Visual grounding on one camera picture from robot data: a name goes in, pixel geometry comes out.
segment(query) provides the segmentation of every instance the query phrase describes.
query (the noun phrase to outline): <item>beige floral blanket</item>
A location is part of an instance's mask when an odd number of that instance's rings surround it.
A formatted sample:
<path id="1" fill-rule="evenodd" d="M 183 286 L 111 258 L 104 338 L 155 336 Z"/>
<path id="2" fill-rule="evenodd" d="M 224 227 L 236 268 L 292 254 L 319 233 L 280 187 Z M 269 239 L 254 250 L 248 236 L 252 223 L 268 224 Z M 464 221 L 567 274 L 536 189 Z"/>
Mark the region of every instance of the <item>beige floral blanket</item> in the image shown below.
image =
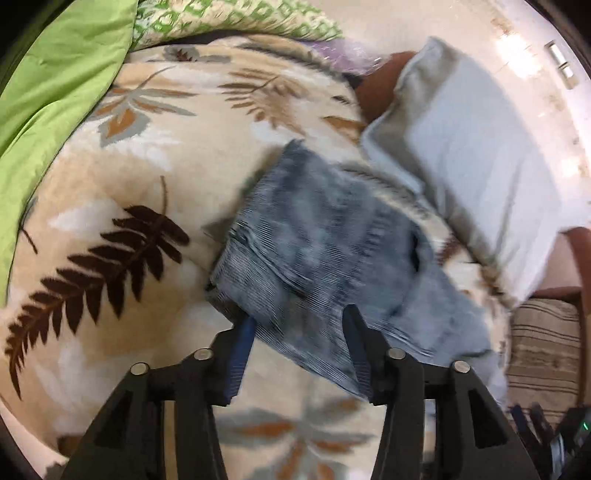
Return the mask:
<path id="1" fill-rule="evenodd" d="M 133 363 L 176 363 L 227 329 L 203 287 L 242 199 L 293 138 L 374 182 L 425 229 L 503 350 L 506 312 L 480 265 L 428 206 L 373 179 L 364 127 L 348 84 L 288 40 L 130 54 L 23 218 L 0 312 L 8 407 L 57 448 Z M 385 409 L 256 340 L 241 393 L 215 413 L 231 480 L 328 480 L 369 477 Z"/>

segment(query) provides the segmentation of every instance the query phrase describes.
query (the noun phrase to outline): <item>screw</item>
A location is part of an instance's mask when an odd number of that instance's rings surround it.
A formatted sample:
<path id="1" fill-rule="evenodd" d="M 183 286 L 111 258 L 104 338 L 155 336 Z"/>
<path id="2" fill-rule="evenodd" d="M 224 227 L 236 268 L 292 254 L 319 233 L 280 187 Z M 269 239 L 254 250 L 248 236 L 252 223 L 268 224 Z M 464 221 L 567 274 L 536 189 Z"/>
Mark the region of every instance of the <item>screw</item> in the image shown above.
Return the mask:
<path id="1" fill-rule="evenodd" d="M 209 348 L 200 348 L 193 354 L 195 360 L 209 360 L 213 357 L 213 352 Z"/>
<path id="2" fill-rule="evenodd" d="M 395 360 L 402 360 L 406 356 L 406 352 L 401 348 L 391 348 L 388 350 L 388 356 Z"/>
<path id="3" fill-rule="evenodd" d="M 129 371 L 131 372 L 132 375 L 143 375 L 149 369 L 150 369 L 150 367 L 148 366 L 148 364 L 140 362 L 138 364 L 132 365 L 131 368 L 129 369 Z"/>
<path id="4" fill-rule="evenodd" d="M 458 360 L 457 362 L 453 363 L 453 369 L 461 374 L 467 374 L 470 371 L 470 365 L 468 365 L 464 360 Z"/>

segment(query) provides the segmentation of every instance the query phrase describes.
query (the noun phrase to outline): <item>white pillow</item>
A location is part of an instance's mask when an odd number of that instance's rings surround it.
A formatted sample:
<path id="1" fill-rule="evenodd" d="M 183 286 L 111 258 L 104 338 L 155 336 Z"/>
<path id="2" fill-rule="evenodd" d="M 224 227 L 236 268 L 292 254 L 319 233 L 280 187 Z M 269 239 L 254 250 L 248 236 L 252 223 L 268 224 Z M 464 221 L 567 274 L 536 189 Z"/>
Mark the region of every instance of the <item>white pillow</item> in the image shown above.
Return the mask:
<path id="1" fill-rule="evenodd" d="M 404 67 L 394 92 L 365 144 L 422 180 L 427 200 L 497 286 L 524 301 L 543 275 L 561 201 L 514 106 L 480 65 L 436 38 Z"/>

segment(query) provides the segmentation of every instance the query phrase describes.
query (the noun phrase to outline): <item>green fabric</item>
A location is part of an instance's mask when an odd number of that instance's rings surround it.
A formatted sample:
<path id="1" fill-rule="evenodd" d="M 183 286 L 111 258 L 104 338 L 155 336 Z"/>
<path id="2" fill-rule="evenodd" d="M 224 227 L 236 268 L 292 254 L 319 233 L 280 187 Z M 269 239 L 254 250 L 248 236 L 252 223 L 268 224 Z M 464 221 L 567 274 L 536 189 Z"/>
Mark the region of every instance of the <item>green fabric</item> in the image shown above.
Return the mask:
<path id="1" fill-rule="evenodd" d="M 322 10 L 301 0 L 143 0 L 132 50 L 213 30 L 301 40 L 332 40 L 343 34 Z"/>
<path id="2" fill-rule="evenodd" d="M 37 37 L 0 95 L 3 303 L 25 205 L 117 75 L 131 44 L 136 9 L 137 0 L 75 0 Z"/>

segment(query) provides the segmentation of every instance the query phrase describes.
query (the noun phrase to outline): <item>lime green cloth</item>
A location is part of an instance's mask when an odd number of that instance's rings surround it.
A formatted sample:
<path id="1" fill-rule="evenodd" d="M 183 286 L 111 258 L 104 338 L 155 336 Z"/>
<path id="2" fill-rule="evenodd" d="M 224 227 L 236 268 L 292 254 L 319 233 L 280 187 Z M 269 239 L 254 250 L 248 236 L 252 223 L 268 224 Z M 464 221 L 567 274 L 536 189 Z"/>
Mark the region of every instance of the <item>lime green cloth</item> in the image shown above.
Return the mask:
<path id="1" fill-rule="evenodd" d="M 131 45 L 137 0 L 75 0 L 37 37 L 0 95 L 0 300 L 28 199 L 105 94 Z"/>

